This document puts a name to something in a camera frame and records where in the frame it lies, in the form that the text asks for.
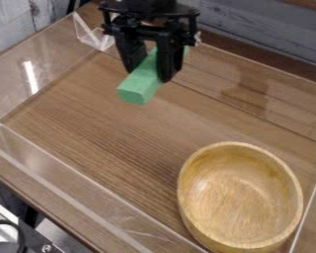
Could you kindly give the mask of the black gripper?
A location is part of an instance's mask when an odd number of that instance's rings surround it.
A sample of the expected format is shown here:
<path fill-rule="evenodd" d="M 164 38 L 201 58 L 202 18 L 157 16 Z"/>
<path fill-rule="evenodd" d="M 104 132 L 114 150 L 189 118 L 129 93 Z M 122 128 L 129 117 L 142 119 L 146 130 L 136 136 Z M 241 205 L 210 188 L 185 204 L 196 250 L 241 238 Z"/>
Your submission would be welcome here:
<path fill-rule="evenodd" d="M 166 83 L 181 69 L 184 46 L 198 44 L 198 10 L 177 0 L 101 0 L 98 10 L 128 72 L 148 56 L 144 40 L 157 41 L 157 77 Z"/>

